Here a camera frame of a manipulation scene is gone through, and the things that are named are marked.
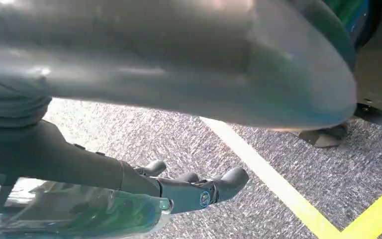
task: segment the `reflective surface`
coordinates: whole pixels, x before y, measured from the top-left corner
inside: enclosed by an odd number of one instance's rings
[[[345,62],[284,1],[0,0],[0,118],[40,118],[47,95],[272,128],[355,107]]]
[[[124,238],[161,228],[168,199],[20,178],[0,209],[0,239]]]

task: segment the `yellow floor line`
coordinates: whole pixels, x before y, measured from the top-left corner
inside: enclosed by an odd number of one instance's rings
[[[343,239],[375,239],[382,234],[382,196],[342,232]]]
[[[319,239],[337,239],[340,231],[226,123],[201,118]]]

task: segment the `foot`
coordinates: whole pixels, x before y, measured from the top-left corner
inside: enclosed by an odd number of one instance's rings
[[[332,128],[290,132],[314,147],[326,148],[339,146],[347,134],[347,126],[340,124]]]

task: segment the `gray carpet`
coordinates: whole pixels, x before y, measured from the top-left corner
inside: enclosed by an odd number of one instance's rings
[[[157,110],[54,100],[46,119],[68,142],[146,165],[162,159],[164,175],[221,174],[240,159],[197,117]],[[339,148],[314,149],[285,132],[233,125],[258,153],[340,230],[382,194],[382,127],[349,123]],[[175,215],[152,239],[310,239],[315,236],[250,171],[248,186],[230,202]]]

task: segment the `blue circular logo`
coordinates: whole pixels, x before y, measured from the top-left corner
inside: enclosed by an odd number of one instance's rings
[[[200,206],[203,208],[208,207],[210,205],[211,197],[208,191],[204,191],[200,194]]]

